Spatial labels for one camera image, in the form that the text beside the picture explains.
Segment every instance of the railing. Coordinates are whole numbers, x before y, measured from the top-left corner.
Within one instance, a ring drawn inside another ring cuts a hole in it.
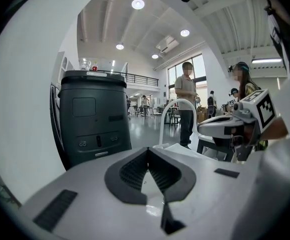
[[[137,74],[123,73],[123,72],[116,72],[116,71],[110,72],[110,71],[98,70],[98,72],[120,75],[122,77],[125,77],[127,83],[135,83],[135,84],[142,84],[142,85],[148,85],[148,86],[158,86],[158,79],[152,78],[152,77],[147,77],[147,76],[137,75]]]

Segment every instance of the cardboard box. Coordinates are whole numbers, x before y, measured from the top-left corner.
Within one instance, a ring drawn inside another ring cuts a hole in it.
[[[207,118],[207,113],[206,112],[198,112],[197,113],[197,122],[198,123],[201,123],[201,122],[203,122],[204,120],[206,120],[206,118]]]
[[[207,108],[206,107],[200,107],[196,111],[197,111],[197,122],[198,123],[201,123],[207,119]]]

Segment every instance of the air conditioner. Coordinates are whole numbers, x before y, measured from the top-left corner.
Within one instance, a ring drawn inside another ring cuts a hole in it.
[[[161,53],[168,53],[169,51],[171,51],[173,48],[175,48],[179,43],[177,42],[177,40],[168,35],[166,36],[164,39],[162,39],[159,44],[156,46],[157,49],[159,49],[159,51]]]

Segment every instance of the gray floor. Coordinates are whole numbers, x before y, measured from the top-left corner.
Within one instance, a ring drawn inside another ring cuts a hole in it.
[[[130,116],[129,121],[129,131],[131,138],[132,148],[141,148],[141,147],[152,147],[159,143],[159,130],[160,130],[160,117],[151,118],[142,116]],[[164,127],[164,135],[163,135],[163,143],[166,144],[176,144],[179,143],[180,140],[180,127],[176,125],[176,129],[174,126],[169,126],[169,124],[165,124]],[[212,149],[207,149],[203,151],[203,154],[210,158],[217,157],[218,160],[223,160],[226,154],[222,152],[216,152]]]

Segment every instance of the white metal handle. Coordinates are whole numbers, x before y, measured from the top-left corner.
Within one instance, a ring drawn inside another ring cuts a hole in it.
[[[163,143],[163,133],[164,133],[164,121],[165,121],[165,116],[166,116],[166,113],[168,111],[168,109],[174,105],[175,103],[178,103],[178,102],[184,102],[185,104],[189,105],[190,108],[192,109],[193,113],[194,113],[194,125],[193,125],[193,133],[198,133],[197,131],[197,113],[196,113],[196,109],[194,107],[194,105],[192,105],[192,103],[184,98],[178,98],[176,100],[174,100],[173,102],[169,103],[164,111],[163,111],[163,114],[161,115],[161,122],[160,122],[160,134],[159,134],[159,145],[161,145]]]

